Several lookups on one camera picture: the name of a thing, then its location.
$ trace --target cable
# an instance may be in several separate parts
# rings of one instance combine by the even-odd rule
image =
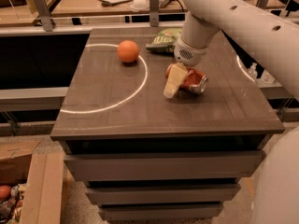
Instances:
[[[184,7],[183,7],[183,5],[180,3],[180,1],[179,1],[179,0],[170,0],[170,1],[177,1],[177,2],[180,4],[181,11],[182,11],[182,12],[184,12]]]

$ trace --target floor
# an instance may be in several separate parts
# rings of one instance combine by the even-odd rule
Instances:
[[[285,133],[287,133],[289,130],[299,126],[299,122],[285,122],[284,126],[286,128]],[[266,154],[283,134],[276,134],[270,139],[263,149]],[[35,152],[38,153],[63,151],[58,142],[51,141],[49,135],[2,136],[0,137],[0,145],[4,142],[19,142],[25,140],[40,140],[41,142],[35,150]],[[260,165],[252,177],[242,178],[240,180],[239,184],[241,185],[241,190],[235,195],[232,201],[224,203],[224,209],[218,217],[208,219],[126,221],[118,222],[118,224],[249,224],[254,187],[256,186],[262,166],[263,165]],[[99,217],[98,207],[91,205],[85,196],[85,189],[83,183],[75,182],[73,179],[70,179],[66,205],[62,211],[62,224],[108,223]]]

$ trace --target gray tabletop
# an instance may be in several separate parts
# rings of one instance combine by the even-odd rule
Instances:
[[[171,55],[146,50],[162,28],[93,30],[51,133],[53,140],[281,133],[275,111],[240,68],[222,32],[195,68],[208,75],[199,96],[164,97]],[[119,61],[117,46],[133,40],[136,63]]]

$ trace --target white curved line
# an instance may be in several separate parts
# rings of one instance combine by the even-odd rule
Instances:
[[[86,45],[86,48],[87,47],[96,47],[96,46],[108,46],[108,47],[117,47],[118,45],[112,45],[112,44],[91,44],[91,45]],[[147,67],[147,64],[145,62],[145,60],[139,55],[138,58],[142,61],[144,67],[145,67],[145,76],[144,76],[144,79],[141,83],[141,85],[139,86],[139,88],[134,92],[132,93],[129,97],[127,97],[126,99],[122,100],[122,101],[119,101],[117,102],[116,104],[114,105],[110,105],[110,106],[107,106],[107,107],[104,107],[104,108],[99,108],[99,109],[94,109],[94,110],[88,110],[88,111],[72,111],[72,110],[67,110],[67,109],[61,109],[60,111],[61,112],[65,112],[65,113],[68,113],[68,114],[92,114],[92,113],[98,113],[98,112],[102,112],[102,111],[106,111],[106,110],[109,110],[111,108],[115,108],[127,101],[129,101],[130,99],[132,99],[134,96],[136,96],[140,91],[141,89],[144,87],[144,85],[146,84],[146,81],[148,79],[148,67]]]
[[[240,70],[243,72],[243,74],[247,77],[247,78],[249,78],[249,79],[251,79],[252,81],[255,81],[250,75],[249,75],[249,73],[246,71],[246,70],[244,70],[244,66],[241,64],[241,61],[240,61],[240,58],[239,58],[239,56],[236,56],[236,61],[237,61],[237,63],[238,63],[238,66],[240,67]]]

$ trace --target cardboard box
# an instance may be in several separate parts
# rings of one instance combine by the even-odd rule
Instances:
[[[20,223],[60,223],[64,153],[33,154],[38,143],[0,144],[0,185],[26,183]]]

